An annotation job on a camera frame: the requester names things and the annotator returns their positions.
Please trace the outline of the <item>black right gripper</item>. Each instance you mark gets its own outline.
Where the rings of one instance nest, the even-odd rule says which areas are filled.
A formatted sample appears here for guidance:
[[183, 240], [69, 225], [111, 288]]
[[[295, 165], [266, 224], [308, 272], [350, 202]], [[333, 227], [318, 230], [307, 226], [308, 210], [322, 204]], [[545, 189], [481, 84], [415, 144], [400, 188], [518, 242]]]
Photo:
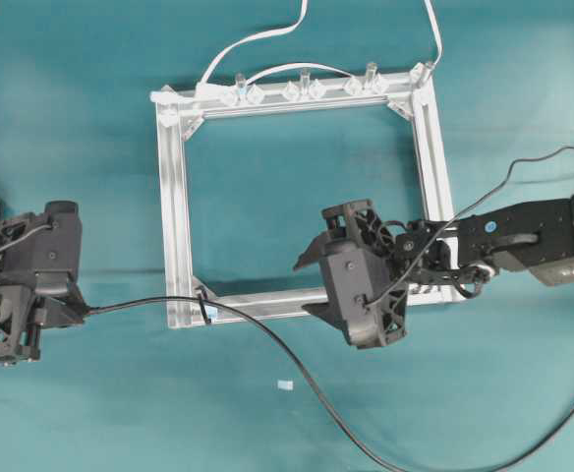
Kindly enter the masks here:
[[358, 349], [385, 347], [407, 334], [407, 289], [384, 289], [392, 274], [387, 260], [390, 235], [369, 199], [322, 212], [326, 230], [311, 241], [293, 266], [298, 271], [319, 262], [328, 302], [308, 303], [309, 315], [341, 330]]

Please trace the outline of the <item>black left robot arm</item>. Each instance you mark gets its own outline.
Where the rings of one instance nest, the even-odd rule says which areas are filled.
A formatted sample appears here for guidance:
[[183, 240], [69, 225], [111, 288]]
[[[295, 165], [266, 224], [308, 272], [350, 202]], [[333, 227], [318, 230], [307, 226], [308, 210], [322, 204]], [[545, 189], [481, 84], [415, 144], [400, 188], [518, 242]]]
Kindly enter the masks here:
[[82, 222], [75, 202], [0, 221], [0, 365], [40, 359], [45, 329], [82, 325]]

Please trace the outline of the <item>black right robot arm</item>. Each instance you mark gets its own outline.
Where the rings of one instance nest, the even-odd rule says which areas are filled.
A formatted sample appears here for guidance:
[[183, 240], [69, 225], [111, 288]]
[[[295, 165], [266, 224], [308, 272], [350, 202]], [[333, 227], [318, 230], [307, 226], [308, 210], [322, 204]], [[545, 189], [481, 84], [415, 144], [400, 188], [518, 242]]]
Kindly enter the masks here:
[[411, 285], [451, 286], [480, 295], [503, 269], [527, 271], [546, 286], [574, 282], [574, 196], [503, 207], [452, 224], [380, 219], [369, 200], [329, 207], [327, 228], [294, 268], [318, 265], [324, 303], [304, 305], [358, 349], [385, 347], [406, 334]]

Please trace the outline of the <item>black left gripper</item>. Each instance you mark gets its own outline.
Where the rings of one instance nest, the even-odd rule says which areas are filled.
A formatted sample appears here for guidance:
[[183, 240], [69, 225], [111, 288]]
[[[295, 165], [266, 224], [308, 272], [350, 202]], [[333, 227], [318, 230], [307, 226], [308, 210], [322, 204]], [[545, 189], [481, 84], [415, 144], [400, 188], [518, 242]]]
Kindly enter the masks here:
[[82, 230], [70, 201], [0, 220], [0, 364], [35, 362], [45, 329], [84, 323]]

